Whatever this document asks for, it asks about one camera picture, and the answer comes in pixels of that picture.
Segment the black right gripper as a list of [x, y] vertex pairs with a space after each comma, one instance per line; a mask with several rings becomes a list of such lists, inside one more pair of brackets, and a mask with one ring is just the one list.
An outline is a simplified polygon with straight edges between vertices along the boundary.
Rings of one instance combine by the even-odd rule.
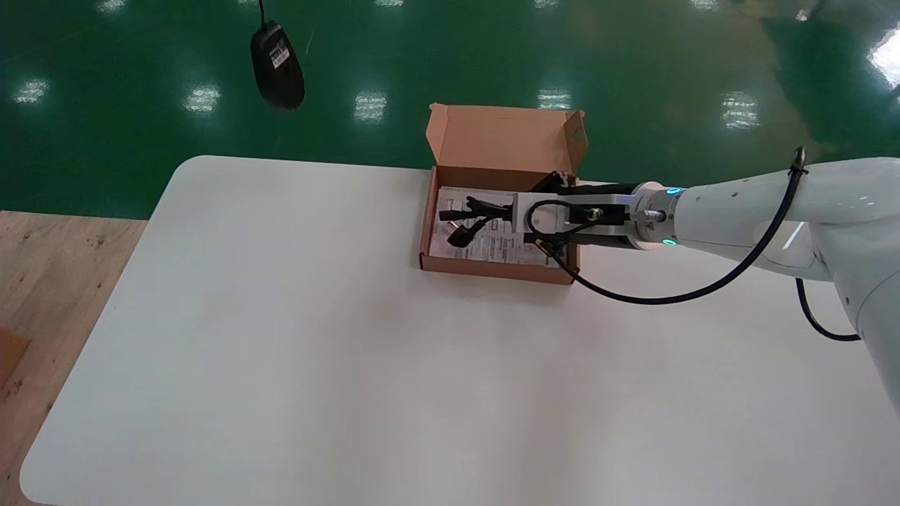
[[639, 183], [579, 185], [563, 171], [553, 171], [531, 188], [532, 193], [562, 195], [570, 204], [565, 210], [564, 241], [524, 236], [524, 265], [581, 272], [577, 244], [583, 246], [640, 249], [636, 230]]

